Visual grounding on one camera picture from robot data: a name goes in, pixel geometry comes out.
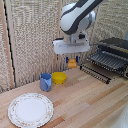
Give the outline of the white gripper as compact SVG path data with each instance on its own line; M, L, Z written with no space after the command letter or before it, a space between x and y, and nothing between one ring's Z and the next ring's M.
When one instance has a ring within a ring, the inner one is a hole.
M64 40L54 40L54 52L56 54L86 52L90 50L89 41L86 39L78 40L76 43L67 44ZM76 56L76 62L79 62L79 56Z

